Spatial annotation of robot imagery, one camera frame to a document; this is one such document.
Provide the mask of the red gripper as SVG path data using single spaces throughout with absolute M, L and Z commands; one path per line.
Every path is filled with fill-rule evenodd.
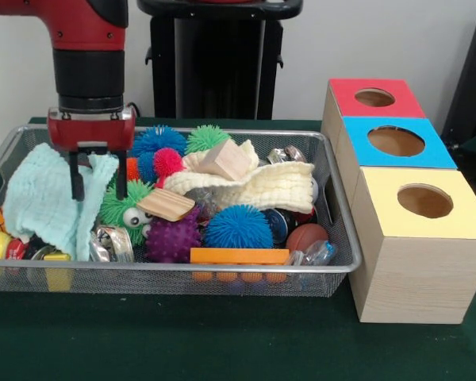
M 127 153 L 134 141 L 136 112 L 125 107 L 117 113 L 77 114 L 52 107 L 48 111 L 48 131 L 52 143 L 69 152 L 71 192 L 74 200 L 85 196 L 83 177 L 79 173 L 77 151 L 106 148 L 116 152 L 119 160 L 116 180 L 118 200 L 128 197 Z

